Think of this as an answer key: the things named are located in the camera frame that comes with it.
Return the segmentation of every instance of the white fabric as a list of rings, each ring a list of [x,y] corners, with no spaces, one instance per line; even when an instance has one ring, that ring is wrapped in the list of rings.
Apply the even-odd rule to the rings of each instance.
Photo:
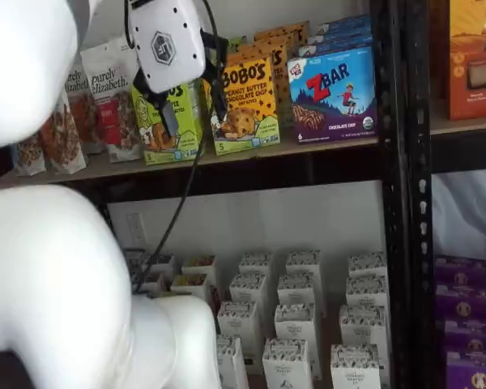
[[[486,259],[486,170],[433,176],[434,253]]]

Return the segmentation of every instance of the white wall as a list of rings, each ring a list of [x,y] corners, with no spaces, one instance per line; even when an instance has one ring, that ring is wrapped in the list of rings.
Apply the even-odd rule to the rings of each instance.
[[[124,0],[104,0],[85,40],[84,47],[105,43],[113,36],[124,33]],[[207,13],[201,0],[194,0],[206,30],[210,31]],[[365,0],[209,0],[221,36],[233,37],[310,20],[317,24],[365,12]]]
[[[132,246],[126,216],[143,215],[147,241],[156,246],[177,208],[178,199],[109,205],[121,246]],[[282,190],[215,194],[187,199],[165,246],[180,260],[216,254],[227,282],[241,254],[271,250],[284,260],[290,250],[322,251],[326,292],[343,296],[351,254],[384,250],[379,182],[355,182]]]

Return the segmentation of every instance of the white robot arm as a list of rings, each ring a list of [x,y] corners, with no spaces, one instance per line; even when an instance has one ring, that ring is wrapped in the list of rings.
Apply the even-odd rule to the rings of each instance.
[[[98,2],[0,0],[0,147],[33,134],[50,115]],[[202,74],[192,0],[131,6],[136,2],[139,11],[174,4],[194,27],[175,45],[196,58],[180,62],[176,54],[165,68],[140,55],[154,54],[150,30],[158,30],[159,15],[135,20],[152,91]],[[0,351],[6,350],[20,357],[36,389],[220,387],[209,306],[194,297],[132,297],[108,226],[86,199],[56,186],[0,191]]]

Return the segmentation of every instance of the brand logo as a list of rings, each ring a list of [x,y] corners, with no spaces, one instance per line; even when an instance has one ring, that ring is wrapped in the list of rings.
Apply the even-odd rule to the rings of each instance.
[[[471,384],[475,389],[486,389],[486,374],[475,373],[471,377]]]
[[[167,66],[171,65],[177,53],[171,36],[160,31],[156,32],[151,43],[151,48],[153,49],[156,61]]]

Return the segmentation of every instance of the green snack box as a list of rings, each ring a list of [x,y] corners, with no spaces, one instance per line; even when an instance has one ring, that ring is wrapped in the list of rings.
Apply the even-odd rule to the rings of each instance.
[[[168,134],[157,109],[133,86],[131,96],[146,165],[193,160],[196,157],[202,138],[196,82],[179,85],[169,91],[168,100],[173,104],[178,121],[176,136]]]

